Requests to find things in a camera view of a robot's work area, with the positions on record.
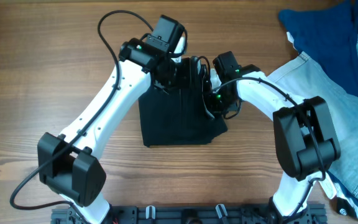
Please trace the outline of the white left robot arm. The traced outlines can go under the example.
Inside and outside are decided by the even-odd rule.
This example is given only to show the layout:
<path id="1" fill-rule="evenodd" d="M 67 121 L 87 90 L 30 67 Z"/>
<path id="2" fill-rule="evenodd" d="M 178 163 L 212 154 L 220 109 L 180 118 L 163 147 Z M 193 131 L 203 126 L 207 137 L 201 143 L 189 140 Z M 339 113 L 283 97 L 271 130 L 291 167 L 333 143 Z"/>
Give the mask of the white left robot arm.
<path id="1" fill-rule="evenodd" d="M 111 76 L 82 114 L 58 136 L 40 138 L 39 179 L 68 205 L 52 212 L 52 223 L 117 222 L 102 194 L 106 173 L 99 160 L 120 121 L 149 88 L 169 92 L 191 85 L 190 62 L 181 61 L 187 37 L 182 24 L 160 16 L 151 33 L 123 43 Z"/>

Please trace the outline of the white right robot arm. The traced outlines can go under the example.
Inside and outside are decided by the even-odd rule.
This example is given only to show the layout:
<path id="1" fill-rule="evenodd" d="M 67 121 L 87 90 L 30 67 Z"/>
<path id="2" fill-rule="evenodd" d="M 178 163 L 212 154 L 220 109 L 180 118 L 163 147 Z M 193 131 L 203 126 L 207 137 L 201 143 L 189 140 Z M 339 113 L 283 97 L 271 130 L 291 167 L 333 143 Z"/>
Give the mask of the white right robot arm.
<path id="1" fill-rule="evenodd" d="M 268 203 L 269 223 L 290 223 L 305 215 L 315 183 L 336 193 L 327 170 L 341 150 L 328 104 L 322 97 L 305 98 L 270 81 L 255 65 L 238 64 L 231 51 L 213 60 L 202 79 L 203 101 L 210 118 L 227 119 L 232 106 L 246 101 L 273 121 L 275 150 L 283 170 L 280 185 Z"/>

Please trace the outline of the black shorts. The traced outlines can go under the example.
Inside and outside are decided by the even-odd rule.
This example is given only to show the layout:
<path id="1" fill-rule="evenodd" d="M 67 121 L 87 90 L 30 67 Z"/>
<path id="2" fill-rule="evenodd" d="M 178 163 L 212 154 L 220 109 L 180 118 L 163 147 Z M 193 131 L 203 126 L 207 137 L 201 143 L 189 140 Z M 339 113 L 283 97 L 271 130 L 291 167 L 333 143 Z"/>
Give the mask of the black shorts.
<path id="1" fill-rule="evenodd" d="M 209 119 L 204 109 L 201 78 L 206 66 L 197 57 L 181 61 L 192 78 L 188 88 L 150 87 L 139 98 L 140 126 L 145 146 L 208 144 L 227 131 L 222 117 Z"/>

